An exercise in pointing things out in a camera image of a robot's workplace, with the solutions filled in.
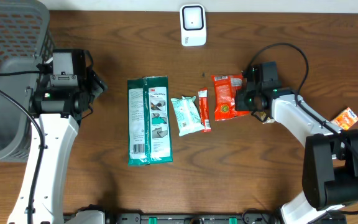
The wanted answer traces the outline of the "red snack bag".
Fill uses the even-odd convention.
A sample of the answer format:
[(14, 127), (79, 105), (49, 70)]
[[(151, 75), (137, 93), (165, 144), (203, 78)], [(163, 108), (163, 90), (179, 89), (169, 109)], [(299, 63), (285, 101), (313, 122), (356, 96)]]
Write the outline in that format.
[(236, 91), (242, 87), (242, 75), (213, 75), (216, 107), (214, 119), (224, 121), (238, 116), (248, 115), (248, 111), (235, 109)]

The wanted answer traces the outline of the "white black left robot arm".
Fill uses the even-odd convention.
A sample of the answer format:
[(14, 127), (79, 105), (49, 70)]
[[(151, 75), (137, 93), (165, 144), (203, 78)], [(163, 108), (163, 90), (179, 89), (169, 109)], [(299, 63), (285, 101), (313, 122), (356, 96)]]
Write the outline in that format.
[(8, 223), (63, 223), (68, 160), (79, 125), (71, 116), (41, 114), (32, 141), (19, 198)]

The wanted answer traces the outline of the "small orange tissue pack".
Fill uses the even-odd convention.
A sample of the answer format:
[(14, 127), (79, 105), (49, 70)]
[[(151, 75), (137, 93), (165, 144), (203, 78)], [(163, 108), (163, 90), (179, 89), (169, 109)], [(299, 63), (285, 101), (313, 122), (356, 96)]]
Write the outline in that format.
[(332, 124), (335, 124), (344, 130), (350, 129), (356, 122), (358, 122), (358, 116), (349, 107), (331, 120)]

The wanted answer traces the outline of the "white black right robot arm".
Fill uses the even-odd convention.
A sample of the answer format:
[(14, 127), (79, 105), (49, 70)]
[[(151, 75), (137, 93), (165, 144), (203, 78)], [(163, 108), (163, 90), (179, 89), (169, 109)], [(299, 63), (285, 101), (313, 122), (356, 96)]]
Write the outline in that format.
[(358, 130), (330, 123), (289, 89), (238, 90), (236, 109), (267, 112), (305, 149), (302, 192), (282, 205), (269, 223), (328, 222), (358, 215)]

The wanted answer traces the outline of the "small red Nescafe packet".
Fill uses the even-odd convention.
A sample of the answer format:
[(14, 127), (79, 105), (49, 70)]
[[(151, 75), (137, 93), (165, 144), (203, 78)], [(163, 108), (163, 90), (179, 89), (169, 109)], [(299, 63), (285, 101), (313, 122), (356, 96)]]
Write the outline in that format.
[(201, 123), (204, 126), (204, 133), (211, 132), (211, 126), (209, 123), (209, 106), (208, 106), (208, 89), (202, 88), (198, 91), (199, 109)]

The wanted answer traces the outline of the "dark green packet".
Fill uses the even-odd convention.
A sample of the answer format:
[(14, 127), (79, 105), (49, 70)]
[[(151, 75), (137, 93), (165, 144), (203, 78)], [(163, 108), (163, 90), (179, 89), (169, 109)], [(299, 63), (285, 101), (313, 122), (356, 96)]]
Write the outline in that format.
[(173, 161), (168, 78), (127, 81), (128, 164), (147, 166)]

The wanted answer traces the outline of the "yellow green juice carton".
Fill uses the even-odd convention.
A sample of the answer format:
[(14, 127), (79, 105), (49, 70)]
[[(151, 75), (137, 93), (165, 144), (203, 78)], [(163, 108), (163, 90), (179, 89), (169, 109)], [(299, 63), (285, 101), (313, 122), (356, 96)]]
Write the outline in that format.
[(273, 118), (269, 117), (268, 114), (263, 111), (258, 112), (258, 116), (262, 120), (263, 124), (270, 124), (275, 122)]

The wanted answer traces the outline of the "light green wet wipes pack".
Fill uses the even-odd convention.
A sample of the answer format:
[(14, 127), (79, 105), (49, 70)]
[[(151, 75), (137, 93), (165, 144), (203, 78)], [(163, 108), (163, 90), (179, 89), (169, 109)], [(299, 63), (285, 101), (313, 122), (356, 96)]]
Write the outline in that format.
[(179, 136), (195, 133), (204, 129), (201, 117), (195, 105), (196, 96), (172, 98), (171, 102), (177, 118)]

